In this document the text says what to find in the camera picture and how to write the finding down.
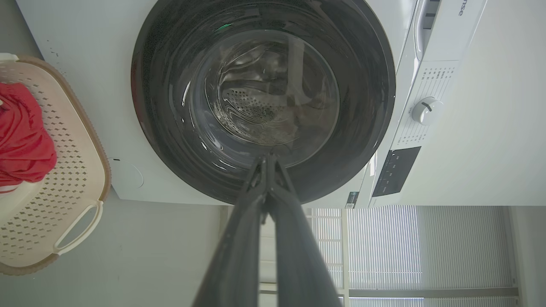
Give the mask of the white window blind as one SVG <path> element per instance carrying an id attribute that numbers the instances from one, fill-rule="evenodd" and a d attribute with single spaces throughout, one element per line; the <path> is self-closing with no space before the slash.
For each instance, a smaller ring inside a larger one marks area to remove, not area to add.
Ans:
<path id="1" fill-rule="evenodd" d="M 489 206 L 347 210 L 349 287 L 513 286 L 505 212 Z"/>
<path id="2" fill-rule="evenodd" d="M 320 254 L 336 288 L 343 288 L 343 224 L 339 209 L 307 209 Z"/>

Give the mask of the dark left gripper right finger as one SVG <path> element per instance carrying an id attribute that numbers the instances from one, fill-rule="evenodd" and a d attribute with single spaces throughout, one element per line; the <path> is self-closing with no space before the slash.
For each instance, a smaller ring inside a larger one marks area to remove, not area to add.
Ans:
<path id="1" fill-rule="evenodd" d="M 275 223 L 279 307 L 343 307 L 288 171 L 268 155 L 268 213 Z"/>

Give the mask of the steel perforated washer drum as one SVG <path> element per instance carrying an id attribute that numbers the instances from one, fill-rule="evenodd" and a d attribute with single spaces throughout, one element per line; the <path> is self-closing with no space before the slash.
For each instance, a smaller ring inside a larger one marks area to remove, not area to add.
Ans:
<path id="1" fill-rule="evenodd" d="M 204 86 L 217 121 L 258 145 L 322 145 L 339 112 L 333 71 L 306 43 L 251 40 L 221 47 Z"/>

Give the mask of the white front-load washing machine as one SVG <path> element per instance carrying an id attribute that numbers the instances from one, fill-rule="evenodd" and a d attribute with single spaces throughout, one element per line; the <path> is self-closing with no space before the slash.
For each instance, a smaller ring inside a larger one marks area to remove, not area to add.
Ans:
<path id="1" fill-rule="evenodd" d="M 422 99 L 443 97 L 454 83 L 487 0 L 441 0 L 430 40 L 419 61 L 413 24 L 418 0 L 364 0 L 388 37 L 395 62 L 395 104 L 371 159 L 348 183 L 308 208 L 345 208 L 349 193 L 368 206 L 389 151 L 421 147 L 430 126 L 412 119 Z M 107 158 L 124 159 L 144 178 L 122 200 L 191 205 L 232 205 L 202 194 L 160 159 L 138 119 L 131 87 L 135 44 L 158 0 L 16 0 L 44 59 L 66 74 L 88 113 Z"/>

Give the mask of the black washer display panel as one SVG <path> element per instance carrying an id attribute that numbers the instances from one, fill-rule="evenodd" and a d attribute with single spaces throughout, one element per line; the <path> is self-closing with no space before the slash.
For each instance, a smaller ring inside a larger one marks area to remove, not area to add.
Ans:
<path id="1" fill-rule="evenodd" d="M 420 150 L 421 147 L 389 151 L 372 196 L 401 192 Z"/>

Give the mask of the beige perforated laundry basket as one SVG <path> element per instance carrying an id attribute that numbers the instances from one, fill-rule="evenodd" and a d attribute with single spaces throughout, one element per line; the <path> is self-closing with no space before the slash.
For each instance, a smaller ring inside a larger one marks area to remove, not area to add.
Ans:
<path id="1" fill-rule="evenodd" d="M 66 78 L 32 56 L 0 54 L 0 82 L 24 84 L 40 105 L 57 163 L 0 197 L 0 275 L 33 274 L 97 227 L 111 185 L 103 146 Z"/>

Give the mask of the white round program knob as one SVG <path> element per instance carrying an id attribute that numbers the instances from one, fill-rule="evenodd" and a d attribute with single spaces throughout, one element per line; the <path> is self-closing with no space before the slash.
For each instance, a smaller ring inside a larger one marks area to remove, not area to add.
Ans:
<path id="1" fill-rule="evenodd" d="M 412 119 L 420 125 L 433 124 L 443 113 L 445 104 L 433 96 L 419 101 L 412 110 Z"/>

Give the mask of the round white filter cover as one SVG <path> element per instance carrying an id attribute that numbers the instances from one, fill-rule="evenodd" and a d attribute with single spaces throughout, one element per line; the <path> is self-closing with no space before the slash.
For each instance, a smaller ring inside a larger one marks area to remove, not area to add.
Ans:
<path id="1" fill-rule="evenodd" d="M 111 183 L 117 193 L 137 190 L 144 184 L 142 173 L 124 159 L 108 158 Z"/>

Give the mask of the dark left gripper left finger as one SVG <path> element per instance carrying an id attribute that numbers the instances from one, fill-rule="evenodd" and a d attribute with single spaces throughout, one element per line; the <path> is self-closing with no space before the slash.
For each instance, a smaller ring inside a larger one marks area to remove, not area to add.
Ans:
<path id="1" fill-rule="evenodd" d="M 259 241 L 267 196 L 267 160 L 244 181 L 192 307 L 258 307 Z"/>

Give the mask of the black round glass washer door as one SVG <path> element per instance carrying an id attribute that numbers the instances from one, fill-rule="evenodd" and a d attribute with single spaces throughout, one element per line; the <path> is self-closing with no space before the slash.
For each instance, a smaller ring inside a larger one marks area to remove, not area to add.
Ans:
<path id="1" fill-rule="evenodd" d="M 204 86 L 221 47 L 244 41 L 306 43 L 329 64 L 339 112 L 322 145 L 264 146 L 218 121 Z M 274 154 L 302 203 L 331 194 L 371 159 L 395 104 L 395 62 L 364 0 L 158 0 L 131 66 L 133 101 L 160 159 L 202 194 L 234 204 L 254 159 Z"/>

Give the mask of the white detergent drawer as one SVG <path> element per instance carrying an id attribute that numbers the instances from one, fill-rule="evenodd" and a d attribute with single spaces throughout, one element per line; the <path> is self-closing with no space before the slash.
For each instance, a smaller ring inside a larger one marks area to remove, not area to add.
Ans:
<path id="1" fill-rule="evenodd" d="M 415 53 L 419 61 L 423 60 L 440 2 L 441 0 L 417 1 L 413 34 L 415 37 Z"/>

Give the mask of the red and white garment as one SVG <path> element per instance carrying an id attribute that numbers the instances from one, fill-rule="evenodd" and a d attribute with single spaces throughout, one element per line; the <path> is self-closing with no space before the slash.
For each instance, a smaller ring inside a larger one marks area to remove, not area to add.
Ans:
<path id="1" fill-rule="evenodd" d="M 35 97 L 22 83 L 0 82 L 0 196 L 23 182 L 42 181 L 56 163 L 55 146 Z"/>

